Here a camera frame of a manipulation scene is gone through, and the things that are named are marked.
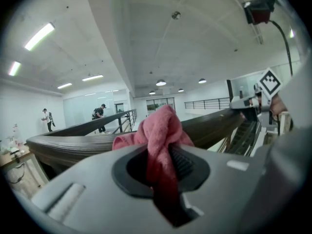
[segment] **ceiling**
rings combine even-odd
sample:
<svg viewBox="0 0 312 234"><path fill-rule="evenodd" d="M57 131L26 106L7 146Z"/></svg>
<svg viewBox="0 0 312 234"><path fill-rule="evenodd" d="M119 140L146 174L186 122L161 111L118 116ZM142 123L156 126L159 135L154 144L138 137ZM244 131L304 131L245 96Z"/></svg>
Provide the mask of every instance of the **ceiling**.
<svg viewBox="0 0 312 234"><path fill-rule="evenodd" d="M24 48L45 24L55 30L34 49ZM14 77L8 75L13 61L21 63ZM68 93L122 78L101 37L88 0L26 0L6 32L0 57L1 77L45 90ZM83 82L102 74L104 78ZM73 85L58 90L66 83Z"/></svg>
<svg viewBox="0 0 312 234"><path fill-rule="evenodd" d="M211 83L258 71L276 64L272 60L285 46L270 23L247 24L244 1L27 0L6 32L0 76L62 93L105 82L134 83L136 97L144 97L151 90L156 96L179 88L187 92L200 86L200 78ZM179 20L171 17L175 11ZM277 5L271 19L289 32ZM55 30L26 50L27 41L48 22ZM13 61L21 67L10 77ZM104 78L81 81L98 74ZM167 85L157 87L159 79ZM73 85L57 89L69 82Z"/></svg>
<svg viewBox="0 0 312 234"><path fill-rule="evenodd" d="M200 78L214 82L270 65L261 65L261 60L285 48L283 39L271 24L248 25L244 1L129 0L136 96L155 89L156 95L161 94L158 79L165 79L174 94L179 88L186 92L197 88ZM179 20L171 18L174 11L181 13ZM287 18L277 5L271 19L289 32ZM261 53L259 61L246 58L256 53Z"/></svg>

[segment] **wooden table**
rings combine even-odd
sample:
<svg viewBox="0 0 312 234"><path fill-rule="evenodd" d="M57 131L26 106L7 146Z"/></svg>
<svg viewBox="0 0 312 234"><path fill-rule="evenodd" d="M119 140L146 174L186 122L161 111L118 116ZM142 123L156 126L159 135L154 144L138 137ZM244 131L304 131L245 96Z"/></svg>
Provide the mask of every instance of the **wooden table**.
<svg viewBox="0 0 312 234"><path fill-rule="evenodd" d="M33 172L30 170L28 164L26 161L31 160L32 163L34 164L34 167L36 171L38 172L39 176L41 177L42 181L44 183L48 183L49 180L47 179L47 176L41 169L35 155L29 151L27 146L22 146L19 148L20 151L17 152L17 156L19 157L19 163L17 159L15 158L14 155L12 155L10 152L6 153L4 155L0 155L0 168L6 173L10 171L11 169L19 166L22 163L25 163L25 167L28 169L31 177L34 179L34 181L37 183L39 186L40 184L38 183L36 177L34 176Z"/></svg>

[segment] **glass partition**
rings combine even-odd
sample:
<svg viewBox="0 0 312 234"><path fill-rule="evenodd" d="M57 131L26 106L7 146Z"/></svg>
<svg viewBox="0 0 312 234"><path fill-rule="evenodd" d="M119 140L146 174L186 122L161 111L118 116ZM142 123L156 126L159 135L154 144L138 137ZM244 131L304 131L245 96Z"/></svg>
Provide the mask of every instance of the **glass partition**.
<svg viewBox="0 0 312 234"><path fill-rule="evenodd" d="M115 114L113 92L99 92L79 96L63 101L66 127L86 123L92 120L92 112L105 104L104 116Z"/></svg>
<svg viewBox="0 0 312 234"><path fill-rule="evenodd" d="M156 110L158 110L159 108L161 108L164 105L170 105L174 110L176 110L175 98L171 97L171 98L163 98L163 99L146 100L148 115L155 112Z"/></svg>

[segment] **black cable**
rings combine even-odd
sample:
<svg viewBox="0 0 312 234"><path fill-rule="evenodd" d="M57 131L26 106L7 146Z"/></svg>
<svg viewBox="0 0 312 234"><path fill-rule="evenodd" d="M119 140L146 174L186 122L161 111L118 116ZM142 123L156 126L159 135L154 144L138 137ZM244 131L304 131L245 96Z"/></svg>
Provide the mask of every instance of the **black cable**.
<svg viewBox="0 0 312 234"><path fill-rule="evenodd" d="M273 20L269 20L276 28L278 28L279 32L282 34L284 42L285 42L285 46L286 46L286 52L287 52L287 57L288 57L288 62L289 62L289 67L291 69L291 76L293 76L293 66L292 66L292 59L291 59L291 53L289 51L289 45L286 39L286 36L282 30L282 28L277 24L277 22L273 21Z"/></svg>
<svg viewBox="0 0 312 234"><path fill-rule="evenodd" d="M291 119L291 125L289 126L289 131L293 130L293 119Z"/></svg>
<svg viewBox="0 0 312 234"><path fill-rule="evenodd" d="M17 180L16 182L12 182L12 181L10 181L10 180L8 179L7 181L8 181L10 184L17 184L17 183L19 183L19 182L21 181L21 179L24 177L24 175L25 175L25 163L22 163L19 167L15 167L15 168L18 169L18 168L21 168L22 166L24 167L22 176L19 177L18 180Z"/></svg>
<svg viewBox="0 0 312 234"><path fill-rule="evenodd" d="M277 123L277 135L280 136L280 134L281 134L281 130L280 130L281 122L279 120L278 115L276 117L277 117L277 120L275 120L274 117L272 117L272 119Z"/></svg>

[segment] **bottle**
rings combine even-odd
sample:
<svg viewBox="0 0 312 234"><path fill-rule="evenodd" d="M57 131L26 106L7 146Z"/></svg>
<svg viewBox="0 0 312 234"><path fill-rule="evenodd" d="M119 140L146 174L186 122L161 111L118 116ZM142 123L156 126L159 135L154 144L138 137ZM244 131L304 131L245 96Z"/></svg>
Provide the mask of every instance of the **bottle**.
<svg viewBox="0 0 312 234"><path fill-rule="evenodd" d="M13 133L15 146L21 147L23 145L23 141L21 140L20 131L17 124L15 124L13 127Z"/></svg>

